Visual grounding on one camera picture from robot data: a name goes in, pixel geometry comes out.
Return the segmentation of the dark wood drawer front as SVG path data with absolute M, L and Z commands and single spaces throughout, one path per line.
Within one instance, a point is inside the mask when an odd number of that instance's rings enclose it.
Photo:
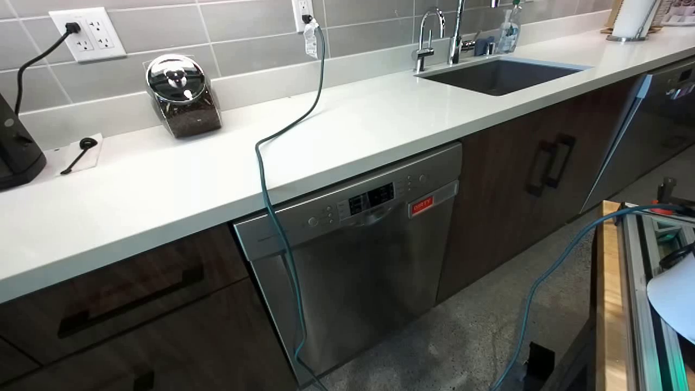
M 11 299 L 0 307 L 0 334 L 50 362 L 241 278 L 232 232 L 217 225 Z

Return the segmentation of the stainless steel sink basin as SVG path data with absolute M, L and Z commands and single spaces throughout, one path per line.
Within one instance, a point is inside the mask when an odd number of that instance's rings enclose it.
M 425 81 L 470 90 L 486 96 L 507 96 L 541 83 L 575 73 L 575 68 L 524 61 L 486 61 L 445 71 L 425 73 Z

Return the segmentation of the white napkin under spoon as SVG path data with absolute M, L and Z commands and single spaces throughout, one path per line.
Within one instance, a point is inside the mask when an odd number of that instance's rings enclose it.
M 95 134 L 87 134 L 87 136 L 94 136 L 98 140 L 98 145 L 91 147 L 71 169 L 71 174 L 75 172 L 82 172 L 82 169 L 91 169 L 100 164 L 103 158 L 103 147 L 105 147 L 105 136 L 100 132 Z M 78 144 L 81 144 L 82 136 L 78 136 L 75 142 L 70 142 L 67 145 L 62 147 L 56 147 L 53 155 L 50 155 L 50 164 L 53 164 L 53 172 L 56 175 L 61 175 L 61 169 L 65 169 L 74 157 L 81 153 Z

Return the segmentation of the glass jar with metal lid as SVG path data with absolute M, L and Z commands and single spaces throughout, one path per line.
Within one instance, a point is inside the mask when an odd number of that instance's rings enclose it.
M 175 140 L 222 128 L 214 93 L 201 65 L 185 55 L 161 55 L 146 68 L 157 116 Z

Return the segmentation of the small chrome water tap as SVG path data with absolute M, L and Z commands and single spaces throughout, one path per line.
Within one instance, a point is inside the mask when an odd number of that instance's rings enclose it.
M 434 42 L 443 36 L 445 14 L 438 7 L 425 11 L 420 20 L 418 49 L 415 49 L 415 71 L 425 69 L 425 59 L 434 55 Z

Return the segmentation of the white wall outlet right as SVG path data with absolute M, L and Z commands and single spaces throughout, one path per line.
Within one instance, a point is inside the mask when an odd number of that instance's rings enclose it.
M 301 32 L 313 20 L 313 0 L 292 0 L 296 31 Z

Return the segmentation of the black spoon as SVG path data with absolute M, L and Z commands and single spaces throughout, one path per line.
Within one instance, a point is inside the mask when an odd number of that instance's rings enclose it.
M 74 166 L 95 145 L 98 145 L 98 140 L 82 136 L 81 144 L 78 144 L 81 153 L 74 157 L 74 160 L 65 169 L 61 169 L 61 175 L 71 174 Z

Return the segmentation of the black coffee grinder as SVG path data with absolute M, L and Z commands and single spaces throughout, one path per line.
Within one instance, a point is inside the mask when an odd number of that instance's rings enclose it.
M 0 191 L 30 182 L 46 167 L 46 155 L 0 96 Z

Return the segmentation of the white wall outlet left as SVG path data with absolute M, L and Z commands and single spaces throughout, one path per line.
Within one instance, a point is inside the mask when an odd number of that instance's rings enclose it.
M 127 56 L 127 49 L 105 7 L 50 11 L 50 18 L 58 32 L 65 32 L 70 22 L 81 27 L 81 31 L 70 35 L 65 42 L 70 55 L 78 64 Z

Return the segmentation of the stainless steel dishwasher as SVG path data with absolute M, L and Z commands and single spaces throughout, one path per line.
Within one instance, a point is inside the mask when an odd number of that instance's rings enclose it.
M 299 384 L 434 307 L 460 164 L 443 145 L 235 223 Z

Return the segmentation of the chrome kitchen faucet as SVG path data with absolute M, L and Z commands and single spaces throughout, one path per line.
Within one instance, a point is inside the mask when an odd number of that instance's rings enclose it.
M 458 65 L 460 61 L 464 8 L 467 8 L 467 0 L 456 0 L 453 31 L 448 47 L 448 65 Z

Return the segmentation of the clear soap dispenser bottle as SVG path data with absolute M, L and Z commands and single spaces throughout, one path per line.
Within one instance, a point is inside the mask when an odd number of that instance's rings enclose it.
M 516 47 L 519 35 L 522 35 L 522 27 L 516 22 L 516 14 L 519 8 L 513 7 L 504 14 L 504 22 L 500 27 L 500 42 L 498 42 L 498 49 L 501 55 L 513 52 Z

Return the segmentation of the wood cabinet doors under sink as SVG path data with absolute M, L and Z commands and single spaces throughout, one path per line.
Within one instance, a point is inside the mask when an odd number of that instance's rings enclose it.
M 634 85 L 612 83 L 462 142 L 438 301 L 577 216 Z

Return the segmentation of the white power adapter plug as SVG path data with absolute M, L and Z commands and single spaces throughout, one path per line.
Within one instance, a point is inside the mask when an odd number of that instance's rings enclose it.
M 313 59 L 319 59 L 319 23 L 315 22 L 313 15 L 301 15 L 301 35 L 304 35 L 304 52 Z

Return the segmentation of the stainless appliance door right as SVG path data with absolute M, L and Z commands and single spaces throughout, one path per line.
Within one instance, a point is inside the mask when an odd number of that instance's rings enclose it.
M 642 73 L 625 102 L 583 209 L 614 195 L 693 142 L 695 61 L 677 61 Z

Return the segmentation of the white wall outlet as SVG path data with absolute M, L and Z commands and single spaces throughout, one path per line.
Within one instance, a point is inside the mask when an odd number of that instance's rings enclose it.
M 296 31 L 301 32 L 313 20 L 313 0 L 292 0 Z
M 70 35 L 65 42 L 70 55 L 78 64 L 127 56 L 127 49 L 105 7 L 50 11 L 50 18 L 58 32 L 65 32 L 70 22 L 81 27 L 81 31 Z

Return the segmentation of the wooden robot table edge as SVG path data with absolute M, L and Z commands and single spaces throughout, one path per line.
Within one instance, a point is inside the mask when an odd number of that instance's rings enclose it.
M 630 299 L 622 237 L 614 213 L 620 203 L 604 200 L 604 221 L 595 232 L 595 389 L 630 391 L 634 386 Z

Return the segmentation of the paper towel roll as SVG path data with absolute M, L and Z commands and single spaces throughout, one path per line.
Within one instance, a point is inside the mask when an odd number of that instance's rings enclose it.
M 620 0 L 617 15 L 612 20 L 612 42 L 642 42 L 649 35 L 649 27 L 658 0 Z

